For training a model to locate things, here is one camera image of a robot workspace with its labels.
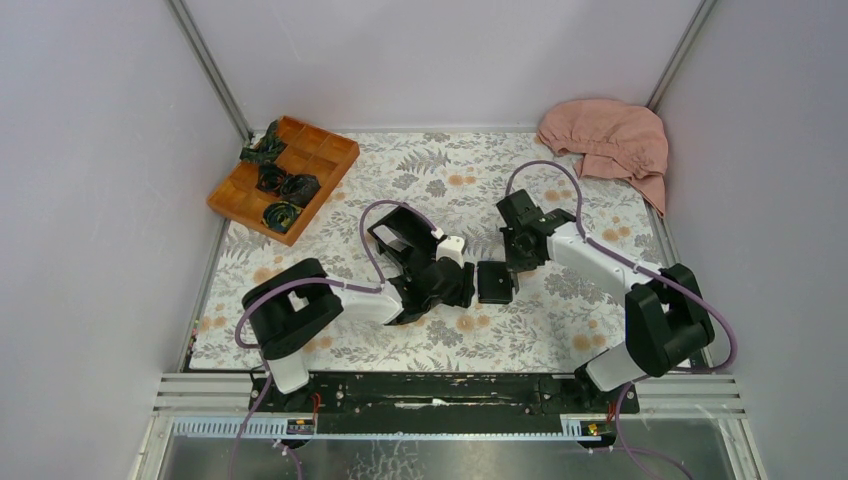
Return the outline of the black leather card holder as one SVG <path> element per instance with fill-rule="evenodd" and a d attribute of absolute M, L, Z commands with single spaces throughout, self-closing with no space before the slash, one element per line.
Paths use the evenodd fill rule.
<path fill-rule="evenodd" d="M 518 291 L 516 276 L 505 261 L 485 260 L 477 264 L 477 295 L 480 304 L 506 305 Z"/>

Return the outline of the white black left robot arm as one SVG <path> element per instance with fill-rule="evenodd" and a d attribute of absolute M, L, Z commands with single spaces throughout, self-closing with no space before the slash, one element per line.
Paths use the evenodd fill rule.
<path fill-rule="evenodd" d="M 249 290 L 242 298 L 249 323 L 273 377 L 272 398 L 288 411 L 310 397 L 303 349 L 333 321 L 401 326 L 433 308 L 467 308 L 474 295 L 475 265 L 443 257 L 410 276 L 385 284 L 356 285 L 330 277 L 308 258 Z"/>

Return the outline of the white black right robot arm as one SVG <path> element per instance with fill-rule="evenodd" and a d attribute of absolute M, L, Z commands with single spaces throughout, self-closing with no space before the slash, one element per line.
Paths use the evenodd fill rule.
<path fill-rule="evenodd" d="M 682 264 L 640 263 L 592 238 L 573 214 L 543 212 L 525 190 L 496 205 L 505 222 L 506 266 L 514 273 L 553 262 L 578 271 L 624 309 L 624 339 L 575 372 L 573 396 L 597 412 L 613 390 L 639 378 L 661 377 L 715 338 L 694 273 Z"/>

